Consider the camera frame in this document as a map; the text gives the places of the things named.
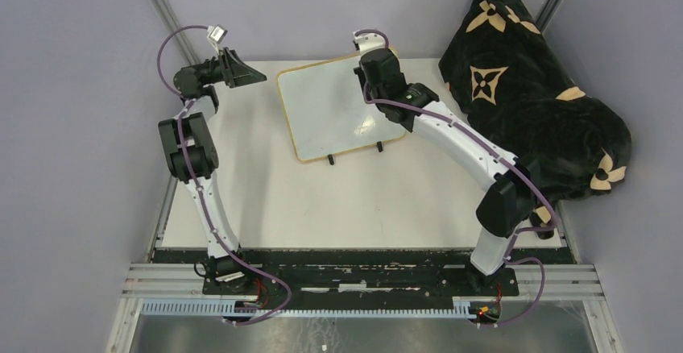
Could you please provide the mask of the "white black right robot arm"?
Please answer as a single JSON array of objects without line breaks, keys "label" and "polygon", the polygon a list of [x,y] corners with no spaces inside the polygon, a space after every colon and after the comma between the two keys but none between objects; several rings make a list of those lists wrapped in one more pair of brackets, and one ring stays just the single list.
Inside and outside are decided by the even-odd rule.
[{"label": "white black right robot arm", "polygon": [[435,91],[408,82],[399,58],[389,48],[361,52],[354,73],[365,103],[437,146],[483,191],[475,210],[481,230],[465,276],[470,291],[488,293],[498,283],[497,273],[511,254],[520,223],[548,202],[540,190],[538,160],[493,144],[458,118]]}]

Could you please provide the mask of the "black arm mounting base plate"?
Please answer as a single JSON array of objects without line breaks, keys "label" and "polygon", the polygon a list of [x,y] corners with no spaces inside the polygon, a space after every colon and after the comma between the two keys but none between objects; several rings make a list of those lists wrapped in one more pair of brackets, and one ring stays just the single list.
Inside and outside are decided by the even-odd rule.
[{"label": "black arm mounting base plate", "polygon": [[204,294],[245,294],[263,309],[449,309],[456,297],[519,296],[513,269],[484,277],[463,250],[244,249],[239,256],[255,270],[230,257],[211,260],[204,250],[158,250],[151,261],[186,264],[201,278]]}]

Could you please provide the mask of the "yellow framed whiteboard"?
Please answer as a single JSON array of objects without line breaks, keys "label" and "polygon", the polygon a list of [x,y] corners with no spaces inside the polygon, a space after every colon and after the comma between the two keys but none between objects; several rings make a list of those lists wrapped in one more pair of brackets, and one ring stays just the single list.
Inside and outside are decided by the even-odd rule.
[{"label": "yellow framed whiteboard", "polygon": [[301,163],[326,160],[405,136],[362,99],[354,69],[359,54],[279,72],[275,83],[295,156]]}]

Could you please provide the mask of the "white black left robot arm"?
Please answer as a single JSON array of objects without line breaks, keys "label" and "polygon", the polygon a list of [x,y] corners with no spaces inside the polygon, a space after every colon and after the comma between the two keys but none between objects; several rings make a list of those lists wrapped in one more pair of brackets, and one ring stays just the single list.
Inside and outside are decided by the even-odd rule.
[{"label": "white black left robot arm", "polygon": [[266,76],[245,64],[235,50],[219,48],[217,56],[176,73],[173,82],[183,107],[176,116],[158,124],[168,169],[189,191],[205,233],[207,256],[194,268],[207,294],[245,293],[256,279],[237,259],[240,242],[218,188],[219,159],[208,126],[219,107],[214,86],[223,82],[236,88],[265,80]]}]

